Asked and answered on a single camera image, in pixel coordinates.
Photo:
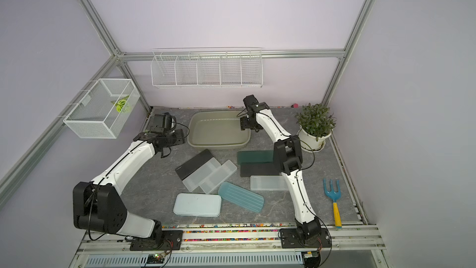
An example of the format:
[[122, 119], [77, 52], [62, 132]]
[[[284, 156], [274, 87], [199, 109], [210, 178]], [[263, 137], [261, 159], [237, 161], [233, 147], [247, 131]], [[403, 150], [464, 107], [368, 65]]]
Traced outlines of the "beige plastic storage box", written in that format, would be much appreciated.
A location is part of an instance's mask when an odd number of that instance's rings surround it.
[[241, 130], [238, 110], [214, 110], [192, 116], [188, 144], [198, 149], [243, 148], [250, 141], [250, 130]]

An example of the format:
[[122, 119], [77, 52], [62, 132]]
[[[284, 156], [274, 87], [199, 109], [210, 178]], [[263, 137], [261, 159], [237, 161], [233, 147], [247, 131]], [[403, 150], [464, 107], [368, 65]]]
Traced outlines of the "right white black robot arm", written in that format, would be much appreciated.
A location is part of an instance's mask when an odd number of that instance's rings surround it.
[[240, 119], [240, 127], [243, 130], [264, 130], [273, 142], [273, 165], [288, 186], [295, 210], [297, 237], [303, 243], [314, 240], [321, 235], [322, 227], [304, 184], [299, 137], [286, 131], [265, 103], [254, 103], [245, 109], [246, 115]]

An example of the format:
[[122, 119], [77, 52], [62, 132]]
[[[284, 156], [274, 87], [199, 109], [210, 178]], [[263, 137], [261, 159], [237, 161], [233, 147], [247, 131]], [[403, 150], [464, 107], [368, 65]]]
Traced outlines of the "teal ribbed pencil case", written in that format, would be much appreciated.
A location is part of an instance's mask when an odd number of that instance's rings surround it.
[[219, 186], [218, 195], [222, 199], [254, 213], [260, 213], [264, 208], [265, 200], [261, 195], [229, 182], [223, 182]]

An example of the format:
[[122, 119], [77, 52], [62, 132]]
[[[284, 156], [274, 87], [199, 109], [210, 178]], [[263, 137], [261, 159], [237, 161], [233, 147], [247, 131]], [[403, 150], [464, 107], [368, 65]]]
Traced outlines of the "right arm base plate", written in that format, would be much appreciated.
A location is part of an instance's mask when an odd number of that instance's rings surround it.
[[305, 239], [297, 228], [282, 228], [278, 231], [278, 239], [283, 249], [322, 249], [330, 248], [332, 244], [332, 238], [327, 230], [321, 231], [321, 234], [317, 236]]

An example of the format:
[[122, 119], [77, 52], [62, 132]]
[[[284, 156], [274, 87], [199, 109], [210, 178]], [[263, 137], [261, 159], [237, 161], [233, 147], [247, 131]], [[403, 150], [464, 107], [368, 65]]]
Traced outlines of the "translucent white pencil case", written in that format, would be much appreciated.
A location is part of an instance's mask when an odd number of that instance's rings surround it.
[[287, 191], [283, 176], [251, 176], [250, 189], [252, 191]]
[[223, 182], [230, 178], [238, 167], [231, 161], [227, 160], [223, 165], [215, 169], [209, 176], [199, 185], [199, 188], [205, 193], [210, 194], [217, 189]]
[[186, 177], [182, 182], [189, 192], [193, 192], [206, 177], [215, 172], [220, 166], [221, 163], [216, 158], [212, 158]]

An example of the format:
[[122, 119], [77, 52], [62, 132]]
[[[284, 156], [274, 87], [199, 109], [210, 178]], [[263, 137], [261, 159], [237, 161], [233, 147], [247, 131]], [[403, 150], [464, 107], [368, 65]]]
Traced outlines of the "dark grey pencil case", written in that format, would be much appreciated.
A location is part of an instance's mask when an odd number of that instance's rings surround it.
[[240, 165], [240, 176], [279, 176], [280, 171], [277, 170], [273, 163], [243, 163]]

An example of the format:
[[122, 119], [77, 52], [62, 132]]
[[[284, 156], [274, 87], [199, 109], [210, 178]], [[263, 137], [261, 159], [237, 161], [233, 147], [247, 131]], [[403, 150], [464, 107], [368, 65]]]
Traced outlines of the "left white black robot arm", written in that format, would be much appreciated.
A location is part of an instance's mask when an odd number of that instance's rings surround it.
[[173, 247], [162, 232], [162, 224], [157, 220], [131, 213], [121, 199], [121, 195], [132, 177], [151, 158], [166, 155], [163, 149], [184, 143], [186, 136], [182, 130], [175, 132], [141, 132], [104, 172], [89, 182], [79, 182], [73, 189], [73, 223], [83, 229], [91, 241], [105, 235], [131, 237], [154, 247], [164, 244]]

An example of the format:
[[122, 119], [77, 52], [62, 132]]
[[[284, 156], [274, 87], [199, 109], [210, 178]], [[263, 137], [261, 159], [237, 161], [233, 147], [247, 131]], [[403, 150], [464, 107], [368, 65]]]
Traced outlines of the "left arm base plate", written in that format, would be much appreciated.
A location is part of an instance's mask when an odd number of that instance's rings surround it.
[[149, 238], [133, 238], [130, 251], [177, 251], [182, 244], [183, 231], [156, 230]]

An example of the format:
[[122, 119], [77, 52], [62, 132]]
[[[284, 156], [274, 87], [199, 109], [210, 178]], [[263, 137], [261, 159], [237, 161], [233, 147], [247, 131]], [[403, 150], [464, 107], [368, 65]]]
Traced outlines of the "black pencil case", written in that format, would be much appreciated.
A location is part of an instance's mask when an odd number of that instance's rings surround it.
[[175, 172], [180, 180], [184, 181], [188, 176], [190, 176], [212, 158], [213, 155], [211, 151], [205, 149], [190, 160], [186, 161], [184, 164], [177, 167]]

